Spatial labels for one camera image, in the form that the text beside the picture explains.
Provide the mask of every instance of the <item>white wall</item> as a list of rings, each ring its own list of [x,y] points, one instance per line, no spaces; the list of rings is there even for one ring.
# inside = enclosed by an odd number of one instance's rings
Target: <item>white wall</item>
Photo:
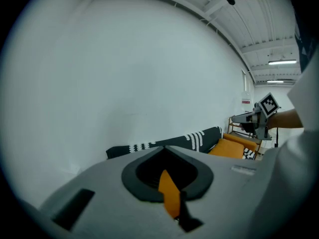
[[[255,101],[259,102],[262,98],[264,98],[269,92],[271,92],[276,99],[278,105],[281,107],[278,112],[288,111],[294,109],[293,104],[290,102],[287,93],[290,91],[291,87],[255,87]],[[274,128],[271,130],[272,136],[276,136],[277,129]],[[280,128],[279,129],[279,146],[283,145],[287,139],[299,135],[304,131],[303,128]],[[264,145],[262,147],[270,148],[274,147],[275,140],[273,141],[264,141]]]
[[[197,18],[157,0],[90,2],[42,1],[3,63],[4,164],[37,207],[65,170],[112,146],[225,127],[242,112],[244,65]]]

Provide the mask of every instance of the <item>ceiling beam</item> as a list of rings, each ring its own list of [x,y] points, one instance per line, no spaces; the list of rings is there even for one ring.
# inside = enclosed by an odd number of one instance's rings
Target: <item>ceiling beam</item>
[[[282,40],[275,40],[270,42],[262,42],[255,45],[251,45],[248,47],[241,48],[241,52],[243,54],[248,54],[250,52],[260,51],[260,50],[269,50],[275,48],[282,48],[282,47],[290,47],[297,45],[296,40],[294,38],[290,39],[282,39]]]
[[[256,81],[273,81],[286,79],[286,81],[296,81],[300,78],[300,75],[256,75]]]
[[[256,83],[254,87],[292,87],[295,84],[295,82],[290,83]]]
[[[204,7],[204,13],[208,16],[212,15],[215,11],[228,4],[227,0],[212,0]]]
[[[300,69],[300,64],[297,63],[295,65],[280,65],[280,66],[273,66],[273,65],[262,65],[262,66],[252,66],[252,71],[260,71],[260,70],[280,70],[280,69],[291,69],[291,70],[297,70]]]

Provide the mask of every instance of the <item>black and white striped cushion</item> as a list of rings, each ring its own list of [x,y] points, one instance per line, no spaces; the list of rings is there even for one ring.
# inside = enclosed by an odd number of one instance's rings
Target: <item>black and white striped cushion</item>
[[[244,148],[244,154],[243,154],[243,159],[252,159],[254,160],[255,158],[255,153],[247,148]]]

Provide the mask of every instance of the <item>black slot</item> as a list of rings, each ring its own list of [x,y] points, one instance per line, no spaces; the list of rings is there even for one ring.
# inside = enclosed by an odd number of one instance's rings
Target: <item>black slot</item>
[[[179,222],[178,224],[185,232],[190,232],[199,226],[203,225],[203,222],[199,219],[193,218],[186,206],[186,193],[181,192],[180,193],[180,212],[179,212]]]
[[[169,173],[179,191],[197,177],[197,169],[192,164],[168,149],[164,149],[140,164],[136,169],[136,175],[145,184],[158,189],[160,176],[164,170]]]
[[[71,230],[94,194],[91,190],[81,189],[52,220],[64,229]]]

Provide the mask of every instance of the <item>person's arm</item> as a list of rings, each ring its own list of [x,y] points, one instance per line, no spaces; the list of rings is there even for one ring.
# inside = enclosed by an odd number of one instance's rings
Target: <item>person's arm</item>
[[[285,111],[282,113],[276,113],[268,119],[268,129],[275,127],[281,128],[301,128],[303,124],[295,109]]]

